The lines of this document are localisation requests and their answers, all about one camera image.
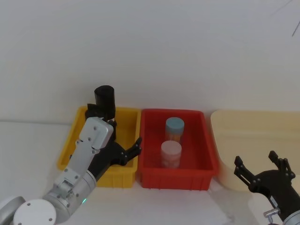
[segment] red plastic bin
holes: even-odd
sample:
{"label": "red plastic bin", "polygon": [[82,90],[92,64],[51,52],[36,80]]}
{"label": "red plastic bin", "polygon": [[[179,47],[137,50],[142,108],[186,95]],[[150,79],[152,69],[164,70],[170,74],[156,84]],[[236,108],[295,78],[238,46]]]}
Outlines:
{"label": "red plastic bin", "polygon": [[[180,117],[185,127],[180,166],[161,166],[160,148],[165,141],[165,121]],[[218,160],[204,114],[191,110],[144,109],[141,117],[142,152],[138,170],[143,188],[207,190],[218,173]]]}

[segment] blue jar lid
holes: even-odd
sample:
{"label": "blue jar lid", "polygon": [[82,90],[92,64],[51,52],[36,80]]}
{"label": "blue jar lid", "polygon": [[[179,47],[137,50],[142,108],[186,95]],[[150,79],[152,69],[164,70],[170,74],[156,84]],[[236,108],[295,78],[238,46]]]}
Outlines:
{"label": "blue jar lid", "polygon": [[178,117],[170,117],[165,122],[165,129],[168,133],[181,135],[184,129],[184,121]]}

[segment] beige plastic bin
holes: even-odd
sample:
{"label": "beige plastic bin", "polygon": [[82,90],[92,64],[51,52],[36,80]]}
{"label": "beige plastic bin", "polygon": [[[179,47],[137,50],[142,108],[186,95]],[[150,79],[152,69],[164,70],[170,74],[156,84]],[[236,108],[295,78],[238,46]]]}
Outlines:
{"label": "beige plastic bin", "polygon": [[300,192],[300,112],[218,110],[211,127],[220,161],[219,181],[233,190],[248,190],[234,174],[238,155],[254,175],[277,169],[268,158],[274,150],[287,158],[296,178],[292,186]]}

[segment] white wall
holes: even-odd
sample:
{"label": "white wall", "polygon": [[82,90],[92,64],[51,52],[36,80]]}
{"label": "white wall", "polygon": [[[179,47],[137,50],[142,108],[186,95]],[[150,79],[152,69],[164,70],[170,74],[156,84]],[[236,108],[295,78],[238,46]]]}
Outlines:
{"label": "white wall", "polygon": [[1,0],[0,119],[70,122],[101,84],[120,106],[300,110],[287,2]]}

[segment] white table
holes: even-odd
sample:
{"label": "white table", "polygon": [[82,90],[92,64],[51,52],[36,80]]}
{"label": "white table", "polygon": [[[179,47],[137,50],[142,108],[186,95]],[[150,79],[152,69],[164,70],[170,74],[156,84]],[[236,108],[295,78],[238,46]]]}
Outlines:
{"label": "white table", "polygon": [[[39,198],[59,174],[56,162],[70,125],[0,122],[0,201]],[[233,192],[213,180],[209,191],[96,188],[65,225],[266,225],[259,194]],[[274,222],[281,224],[279,217]]]}

